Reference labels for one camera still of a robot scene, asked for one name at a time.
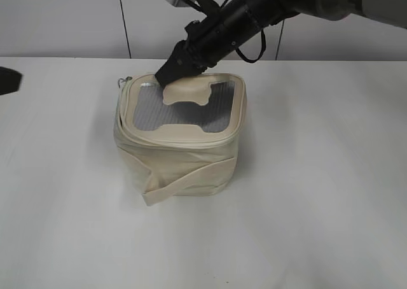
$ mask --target white table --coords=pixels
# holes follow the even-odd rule
[[[162,60],[0,58],[0,288],[407,288],[407,62],[223,62],[247,83],[223,193],[147,208],[117,79]]]

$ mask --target canvas storage bag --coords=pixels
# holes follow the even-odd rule
[[[128,77],[114,140],[146,204],[222,191],[235,170],[245,111],[245,83],[235,75],[185,78],[164,90],[152,74]]]

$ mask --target fabric strap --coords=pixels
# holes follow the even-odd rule
[[[216,185],[221,186],[225,184],[233,174],[235,169],[237,158],[233,157],[228,160],[222,160],[220,162],[212,163],[207,166],[201,167],[187,175],[179,178],[178,180],[172,182],[166,187],[159,188],[158,180],[154,177],[152,170],[143,162],[141,162],[137,157],[131,155],[129,152],[119,148],[121,156],[125,160],[127,165],[130,165],[132,171],[138,169],[138,175],[140,177],[148,177],[147,183],[145,186],[146,191],[143,193],[144,201],[148,206],[152,206],[159,202],[162,202],[173,195],[177,194],[185,188],[192,187],[196,184],[201,184],[202,182],[208,182],[210,185],[213,182],[216,182]],[[230,174],[227,177],[219,174]]]

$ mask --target black object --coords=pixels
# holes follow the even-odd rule
[[[269,25],[276,25],[298,13],[286,0],[232,0],[224,7],[214,1],[196,0],[207,18],[186,26],[187,40],[180,41],[167,63],[156,73],[161,86],[214,67],[229,53]],[[262,52],[266,48],[262,33]],[[248,62],[255,62],[239,55]]]
[[[0,96],[20,89],[22,74],[9,68],[0,67]]]
[[[229,0],[224,0],[221,7],[223,8],[228,2],[229,2]],[[264,29],[262,29],[261,30],[261,50],[260,50],[260,54],[257,57],[257,59],[251,60],[251,59],[247,58],[239,48],[236,49],[236,53],[244,62],[254,64],[263,57],[266,49],[267,49],[266,34],[265,34]]]

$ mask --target bag handle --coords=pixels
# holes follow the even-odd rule
[[[214,181],[219,177],[219,173],[230,173],[233,174],[233,171],[236,167],[237,158],[233,157],[228,160],[222,160],[220,162],[212,163],[201,167],[187,175],[179,178],[178,180],[172,182],[163,188],[158,188],[158,180],[154,177],[152,170],[137,157],[131,155],[129,152],[118,148],[121,157],[124,159],[126,164],[130,167],[132,171],[138,169],[137,176],[146,182],[143,190],[143,198],[148,206],[152,206],[168,198],[171,198],[176,193],[192,186],[196,182],[202,181]]]
[[[154,205],[167,200],[181,190],[192,186],[195,182],[211,181],[211,179],[216,178],[219,173],[223,172],[233,173],[236,162],[237,158],[233,157],[232,159],[209,164],[183,176],[182,178],[179,178],[166,187],[153,190],[151,192],[146,192],[142,196],[148,206]]]

